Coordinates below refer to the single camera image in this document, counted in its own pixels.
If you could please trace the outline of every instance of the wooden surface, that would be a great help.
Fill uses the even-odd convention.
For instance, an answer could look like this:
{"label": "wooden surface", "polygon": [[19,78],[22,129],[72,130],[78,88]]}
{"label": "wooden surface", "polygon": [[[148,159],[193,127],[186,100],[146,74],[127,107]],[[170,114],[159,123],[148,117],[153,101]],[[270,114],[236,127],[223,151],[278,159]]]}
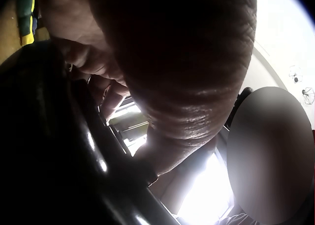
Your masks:
{"label": "wooden surface", "polygon": [[[49,39],[45,27],[35,31],[35,41]],[[21,48],[18,19],[16,16],[16,0],[8,0],[0,11],[0,64]]]}

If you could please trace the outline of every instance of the bright window light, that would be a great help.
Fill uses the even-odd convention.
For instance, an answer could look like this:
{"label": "bright window light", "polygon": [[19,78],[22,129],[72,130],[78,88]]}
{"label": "bright window light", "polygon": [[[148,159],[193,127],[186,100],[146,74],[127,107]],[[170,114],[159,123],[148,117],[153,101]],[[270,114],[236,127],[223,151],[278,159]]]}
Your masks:
{"label": "bright window light", "polygon": [[146,142],[146,134],[135,139],[134,141],[129,141],[128,139],[124,140],[126,146],[128,147],[132,156],[135,155],[136,151]]}
{"label": "bright window light", "polygon": [[110,119],[113,119],[113,118],[117,118],[117,117],[120,117],[120,116],[123,116],[127,113],[130,113],[130,112],[138,112],[138,113],[141,113],[141,110],[138,108],[138,106],[136,105],[133,105],[133,106],[130,106],[128,108],[125,108],[121,111],[117,111],[115,112]]}
{"label": "bright window light", "polygon": [[216,150],[209,158],[206,170],[196,178],[177,214],[191,225],[212,225],[226,216],[227,210],[233,206],[227,168],[218,156]]}

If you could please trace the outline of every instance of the finger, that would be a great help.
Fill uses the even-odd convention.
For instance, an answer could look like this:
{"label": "finger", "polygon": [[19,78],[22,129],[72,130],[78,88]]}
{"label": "finger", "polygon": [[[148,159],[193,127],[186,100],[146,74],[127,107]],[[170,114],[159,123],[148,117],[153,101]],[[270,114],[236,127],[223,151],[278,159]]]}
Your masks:
{"label": "finger", "polygon": [[106,120],[109,120],[112,114],[129,95],[127,87],[113,81],[110,85],[101,106],[101,112]]}
{"label": "finger", "polygon": [[104,92],[112,80],[103,78],[99,75],[92,75],[88,83],[88,88],[97,105],[103,102]]}
{"label": "finger", "polygon": [[51,40],[61,51],[64,60],[67,63],[73,64],[77,67],[81,67],[85,64],[89,55],[90,45],[83,45],[78,42],[54,36],[51,36]]}
{"label": "finger", "polygon": [[71,80],[84,79],[85,81],[88,81],[90,76],[91,76],[90,74],[80,72],[76,66],[72,66],[72,69],[71,69],[71,72],[70,72]]}

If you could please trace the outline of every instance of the yellow object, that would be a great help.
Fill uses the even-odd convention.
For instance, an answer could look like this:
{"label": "yellow object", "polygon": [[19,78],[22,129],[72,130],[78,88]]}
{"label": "yellow object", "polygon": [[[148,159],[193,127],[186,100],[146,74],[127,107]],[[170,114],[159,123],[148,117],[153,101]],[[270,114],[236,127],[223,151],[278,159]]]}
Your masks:
{"label": "yellow object", "polygon": [[25,46],[25,45],[28,45],[28,44],[32,44],[34,42],[34,36],[33,36],[32,27],[33,27],[33,17],[30,16],[30,33],[28,35],[25,35],[25,36],[21,37],[22,46]]}

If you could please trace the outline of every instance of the green object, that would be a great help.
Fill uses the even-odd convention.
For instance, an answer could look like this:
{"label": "green object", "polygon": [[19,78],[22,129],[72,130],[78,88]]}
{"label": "green object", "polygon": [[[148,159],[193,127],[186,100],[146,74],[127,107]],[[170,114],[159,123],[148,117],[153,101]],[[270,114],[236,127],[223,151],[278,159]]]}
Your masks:
{"label": "green object", "polygon": [[22,46],[34,42],[32,31],[35,0],[17,0],[16,13]]}
{"label": "green object", "polygon": [[34,1],[33,0],[18,0],[17,1],[17,16],[28,17],[31,16],[34,10]]}

